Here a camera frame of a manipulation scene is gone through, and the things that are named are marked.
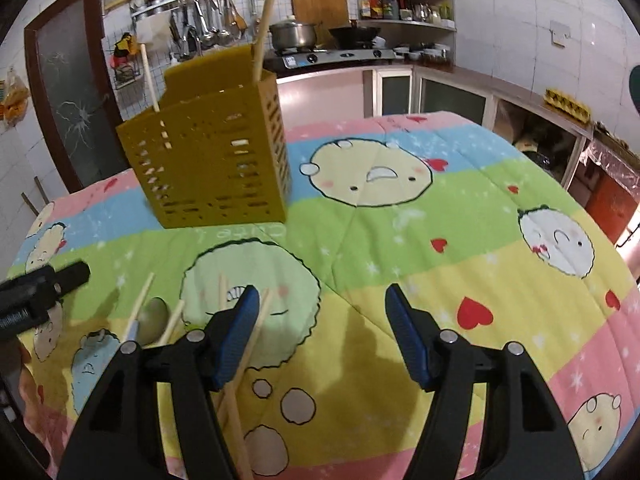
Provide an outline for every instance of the wooden cutting board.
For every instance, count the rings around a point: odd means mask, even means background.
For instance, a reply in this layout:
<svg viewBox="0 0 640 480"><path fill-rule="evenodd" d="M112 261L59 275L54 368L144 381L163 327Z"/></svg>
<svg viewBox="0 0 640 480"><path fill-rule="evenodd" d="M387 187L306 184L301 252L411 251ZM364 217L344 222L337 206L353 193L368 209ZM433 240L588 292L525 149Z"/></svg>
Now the wooden cutting board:
<svg viewBox="0 0 640 480"><path fill-rule="evenodd" d="M318 46L334 47L329 29L349 25L347 0L291 0L291 3L297 20L316 26Z"/></svg>

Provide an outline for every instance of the frying pan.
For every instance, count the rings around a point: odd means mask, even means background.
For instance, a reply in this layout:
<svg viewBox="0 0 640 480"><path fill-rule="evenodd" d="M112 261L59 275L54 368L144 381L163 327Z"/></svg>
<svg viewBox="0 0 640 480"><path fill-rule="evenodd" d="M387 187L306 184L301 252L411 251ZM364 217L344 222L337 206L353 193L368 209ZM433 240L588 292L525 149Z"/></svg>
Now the frying pan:
<svg viewBox="0 0 640 480"><path fill-rule="evenodd" d="M371 43L378 35L380 29L377 27L358 27L357 25L348 25L346 27L330 28L329 32L338 42L341 49L349 50L352 48L361 48L364 44Z"/></svg>

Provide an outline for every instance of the wooden door frame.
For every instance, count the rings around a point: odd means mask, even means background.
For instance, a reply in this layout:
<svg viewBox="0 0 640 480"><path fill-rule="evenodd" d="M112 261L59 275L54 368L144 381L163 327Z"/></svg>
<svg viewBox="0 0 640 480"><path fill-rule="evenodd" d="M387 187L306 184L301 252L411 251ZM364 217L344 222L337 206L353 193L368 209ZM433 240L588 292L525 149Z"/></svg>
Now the wooden door frame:
<svg viewBox="0 0 640 480"><path fill-rule="evenodd" d="M56 0L24 28L24 55L27 76L31 87L33 107L36 111L36 117L40 123L42 134L49 153L51 154L53 164L60 173L62 182L65 183L69 193L80 191L83 186L76 174L76 170L71 164L71 160L66 152L49 106L49 99L47 98L47 92L40 74L40 63L38 62L38 31L60 12L77 1L79 0ZM104 37L102 3L100 0L83 1L86 42L92 72L94 73L95 85L98 89L98 94L106 96L102 107L113 127L113 136L116 139L117 145L120 146L122 150L120 140L116 134L116 126L122 123L122 117L116 103L115 95L113 94L109 73L102 52L102 38ZM127 160L124 150L122 150L122 157L124 160Z"/></svg>

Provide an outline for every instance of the screw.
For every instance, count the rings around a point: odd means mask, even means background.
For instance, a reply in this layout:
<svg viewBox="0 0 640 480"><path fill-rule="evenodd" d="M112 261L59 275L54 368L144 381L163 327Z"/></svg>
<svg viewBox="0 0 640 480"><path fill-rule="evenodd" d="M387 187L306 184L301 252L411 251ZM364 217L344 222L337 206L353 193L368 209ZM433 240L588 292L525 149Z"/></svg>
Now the screw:
<svg viewBox="0 0 640 480"><path fill-rule="evenodd" d="M524 353L524 346L522 346L517 341L511 341L507 345L507 350L511 352L513 355L522 355Z"/></svg>
<svg viewBox="0 0 640 480"><path fill-rule="evenodd" d="M187 334L187 341L190 341L192 343L199 343L203 339L204 332L202 330L191 330L191 332Z"/></svg>
<svg viewBox="0 0 640 480"><path fill-rule="evenodd" d="M458 334L453 332L453 330L443 330L440 332L440 339L445 343L455 343L458 340Z"/></svg>
<svg viewBox="0 0 640 480"><path fill-rule="evenodd" d="M138 348L138 345L136 345L135 341L126 341L120 345L120 351L125 355L133 354L136 348Z"/></svg>

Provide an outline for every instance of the gas stove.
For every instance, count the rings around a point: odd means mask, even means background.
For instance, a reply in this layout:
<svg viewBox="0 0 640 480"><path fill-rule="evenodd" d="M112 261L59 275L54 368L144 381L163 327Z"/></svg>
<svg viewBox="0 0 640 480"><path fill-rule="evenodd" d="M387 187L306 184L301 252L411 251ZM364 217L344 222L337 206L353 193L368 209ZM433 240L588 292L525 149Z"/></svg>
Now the gas stove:
<svg viewBox="0 0 640 480"><path fill-rule="evenodd" d="M265 56L264 67L272 72L331 63L355 61L394 60L396 54L388 48L358 48L353 50L314 50L311 52L270 52Z"/></svg>

